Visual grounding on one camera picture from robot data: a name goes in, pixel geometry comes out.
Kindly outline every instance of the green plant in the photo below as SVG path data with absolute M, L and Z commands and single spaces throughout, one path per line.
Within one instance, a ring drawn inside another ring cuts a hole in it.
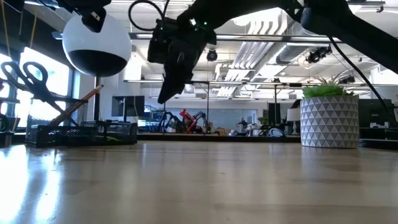
M 339 75 L 326 80 L 322 77 L 315 77 L 321 82 L 321 85 L 310 86 L 303 89 L 304 98 L 321 97 L 321 96 L 353 96 L 354 92 L 348 93 L 344 87 L 338 84 Z
M 268 118 L 263 118 L 263 117 L 259 117 L 258 118 L 260 124 L 267 124 L 268 123 Z

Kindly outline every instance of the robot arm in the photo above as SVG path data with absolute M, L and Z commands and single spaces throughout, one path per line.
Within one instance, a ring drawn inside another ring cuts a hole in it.
M 316 34 L 337 37 L 381 65 L 398 73 L 398 40 L 356 17 L 346 0 L 196 0 L 177 18 L 180 26 L 189 19 L 206 22 L 211 29 L 228 20 L 256 11 L 279 7 L 292 19 Z

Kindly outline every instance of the wire basket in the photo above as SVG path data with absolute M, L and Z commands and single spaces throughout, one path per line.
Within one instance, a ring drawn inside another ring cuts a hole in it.
M 75 103 L 83 103 L 83 105 L 70 116 L 76 124 L 80 124 L 86 120 L 88 107 L 87 102 L 87 100 L 76 100 L 73 98 L 56 98 L 56 103 L 61 108 L 68 108 Z M 70 120 L 64 120 L 59 124 L 59 126 L 49 126 L 50 128 L 46 128 L 46 126 L 48 126 L 59 114 L 60 112 L 48 103 L 44 103 L 43 101 L 34 98 L 30 99 L 29 114 L 26 124 L 26 143 L 35 145 L 37 142 L 41 144 L 43 141 L 54 141 L 55 136 L 58 138 L 59 135 L 51 132 L 51 130 L 67 131 L 67 133 L 63 133 L 63 135 L 73 136 L 74 133 L 77 132 L 76 128 L 79 127 L 73 124 Z
M 86 128 L 96 128 L 96 140 L 101 144 L 135 144 L 137 143 L 137 123 L 85 121 Z

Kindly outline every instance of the monitor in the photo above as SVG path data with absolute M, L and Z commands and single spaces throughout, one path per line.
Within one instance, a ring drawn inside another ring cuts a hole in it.
M 394 104 L 391 100 L 384 100 L 389 108 L 389 112 L 394 115 Z M 359 112 L 359 127 L 370 128 L 371 123 L 384 125 L 385 122 L 390 122 L 390 126 L 394 125 L 390 121 L 390 116 L 379 100 L 373 99 L 359 99 L 358 101 Z
M 126 102 L 126 116 L 144 116 L 144 96 L 112 97 L 112 116 L 123 116 L 124 102 Z

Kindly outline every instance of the window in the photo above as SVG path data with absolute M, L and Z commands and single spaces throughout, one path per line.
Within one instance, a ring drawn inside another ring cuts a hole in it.
M 5 56 L 5 55 L 3 55 L 3 54 L 0 54 L 0 63 L 3 63 L 3 62 L 10 62 L 11 61 L 11 58 L 10 57 L 8 57 L 8 56 Z M 0 78 L 2 78 L 3 80 L 7 80 L 7 77 L 6 77 L 6 75 L 3 73 L 3 72 L 0 72 Z
M 68 94 L 69 67 L 27 47 L 25 48 L 24 53 L 21 54 L 21 69 L 22 65 L 26 62 L 38 62 L 45 67 L 49 73 L 47 88 L 50 91 L 63 96 Z M 42 78 L 40 72 L 35 67 L 30 66 L 29 71 L 36 75 L 38 79 Z M 21 119 L 18 127 L 26 127 L 30 99 L 32 97 L 33 95 L 31 93 L 17 90 L 17 99 L 21 101 L 20 104 L 16 105 L 15 109 L 16 115 Z M 59 103 L 59 105 L 62 109 L 65 109 L 65 103 Z M 54 114 L 52 113 L 53 111 L 42 110 L 39 114 L 42 119 L 52 119 L 54 118 Z
M 10 86 L 8 84 L 3 84 L 3 85 L 4 85 L 4 88 L 0 92 L 0 97 L 7 98 L 10 93 Z M 7 106 L 8 106 L 7 103 L 3 103 L 1 105 L 1 113 L 2 114 L 7 114 Z
M 10 61 L 11 61 L 10 57 L 0 54 L 0 63 L 10 62 Z M 7 80 L 7 77 L 3 72 L 0 72 L 0 78 L 2 78 L 3 80 Z M 10 86 L 7 83 L 3 83 L 3 85 L 4 88 L 0 91 L 0 97 L 7 98 L 10 94 Z M 2 105 L 0 105 L 0 107 L 1 107 L 1 113 L 7 114 L 7 108 L 8 108 L 7 103 L 3 103 Z

